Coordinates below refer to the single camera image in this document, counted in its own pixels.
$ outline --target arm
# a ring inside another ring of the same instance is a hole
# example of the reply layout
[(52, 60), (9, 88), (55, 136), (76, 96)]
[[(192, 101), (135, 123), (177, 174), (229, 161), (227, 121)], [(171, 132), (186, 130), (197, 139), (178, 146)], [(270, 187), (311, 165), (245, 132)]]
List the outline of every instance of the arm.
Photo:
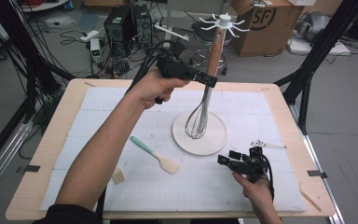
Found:
[(272, 203), (266, 178), (261, 177), (253, 184), (239, 173), (233, 172), (232, 175), (243, 186), (243, 196), (251, 201), (254, 213), (262, 224), (282, 223)]
[(56, 203), (76, 204), (91, 210), (115, 171), (121, 151), (144, 110), (159, 97), (168, 101), (174, 88), (188, 81), (163, 78), (152, 69), (117, 104), (91, 137), (66, 175)]

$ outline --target wooden table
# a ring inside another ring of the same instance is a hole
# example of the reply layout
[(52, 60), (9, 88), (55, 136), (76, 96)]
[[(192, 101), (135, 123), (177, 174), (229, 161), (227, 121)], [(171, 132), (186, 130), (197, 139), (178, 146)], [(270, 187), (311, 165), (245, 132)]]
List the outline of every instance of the wooden table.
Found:
[[(38, 146), (30, 165), (40, 166), (37, 173), (25, 173), (8, 209), (9, 220), (35, 220), (44, 217), (46, 212), (40, 211), (48, 182), (66, 136), (72, 126), (76, 114), (81, 107), (89, 87), (121, 87), (127, 88), (130, 80), (74, 79), (69, 83), (60, 104)], [(204, 86), (191, 82), (185, 90), (203, 90)], [(287, 156), (295, 172), (300, 190), (304, 196), (307, 211), (303, 213), (280, 213), (281, 217), (331, 217), (336, 213), (335, 207), (318, 176), (309, 176), (307, 171), (317, 170), (302, 135), (282, 97), (280, 89), (273, 84), (228, 83), (219, 82), (216, 87), (220, 91), (264, 92), (270, 110), (275, 119), (282, 141), (287, 146)], [(192, 218), (192, 217), (253, 217), (252, 213), (179, 213), (179, 212), (105, 212), (105, 218)]]

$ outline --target person's left hand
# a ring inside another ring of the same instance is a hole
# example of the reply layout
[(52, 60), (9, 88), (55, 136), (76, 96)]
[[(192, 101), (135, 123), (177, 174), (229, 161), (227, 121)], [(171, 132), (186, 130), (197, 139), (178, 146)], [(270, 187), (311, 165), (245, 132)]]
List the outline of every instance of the person's left hand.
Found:
[(163, 102), (167, 102), (171, 98), (174, 88), (182, 88), (187, 85), (189, 80), (179, 78), (162, 77), (157, 68), (151, 69), (133, 88), (129, 91), (131, 94), (137, 94), (138, 99), (143, 101), (145, 109), (155, 104), (158, 97)]

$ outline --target gray floor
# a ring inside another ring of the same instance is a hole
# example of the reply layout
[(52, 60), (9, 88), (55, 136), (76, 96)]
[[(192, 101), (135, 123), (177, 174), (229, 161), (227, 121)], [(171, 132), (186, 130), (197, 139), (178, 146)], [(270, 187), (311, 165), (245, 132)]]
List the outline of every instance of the gray floor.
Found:
[[(53, 10), (41, 16), (70, 15), (79, 21), (87, 11), (75, 10), (62, 12)], [(179, 18), (178, 24), (189, 29), (189, 17)], [(98, 20), (95, 29), (102, 27), (103, 19)], [(73, 43), (60, 45), (59, 33), (45, 34), (51, 52), (69, 71), (85, 69), (90, 63), (89, 52), (84, 45)], [(189, 43), (186, 52), (199, 48), (194, 41)], [(228, 74), (220, 76), (225, 82), (271, 83), (296, 71), (303, 56), (292, 55), (287, 50), (275, 57), (240, 58), (231, 46), (225, 52), (229, 61)], [(124, 76), (132, 78), (133, 74)], [(0, 132), (23, 101), (24, 93), (10, 60), (0, 61)], [(324, 62), (318, 69), (310, 93), (308, 116), (310, 140), (337, 200), (339, 209), (346, 223), (358, 223), (358, 55), (337, 57), (333, 64)], [(32, 156), (41, 134), (37, 133), (28, 141), (23, 153)], [(13, 222), (5, 219), (7, 206), (21, 181), (19, 167), (29, 161), (16, 156), (0, 179), (0, 223)], [(285, 218), (285, 223), (327, 223), (324, 218)], [(164, 223), (188, 223), (188, 220), (164, 220)]]

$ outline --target mint green spatula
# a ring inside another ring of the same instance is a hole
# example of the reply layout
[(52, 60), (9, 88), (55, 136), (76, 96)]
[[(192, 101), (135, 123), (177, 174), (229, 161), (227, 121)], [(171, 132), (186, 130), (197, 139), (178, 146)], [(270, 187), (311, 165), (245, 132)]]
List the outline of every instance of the mint green spatula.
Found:
[(166, 157), (160, 156), (157, 152), (154, 152), (152, 149), (150, 149), (145, 143), (143, 143), (141, 140), (139, 140), (137, 137), (131, 136), (130, 140), (136, 144), (136, 146), (143, 148), (146, 152), (150, 153), (152, 156), (156, 157), (159, 160), (159, 165), (163, 170), (170, 174), (174, 174), (179, 170), (180, 165)]

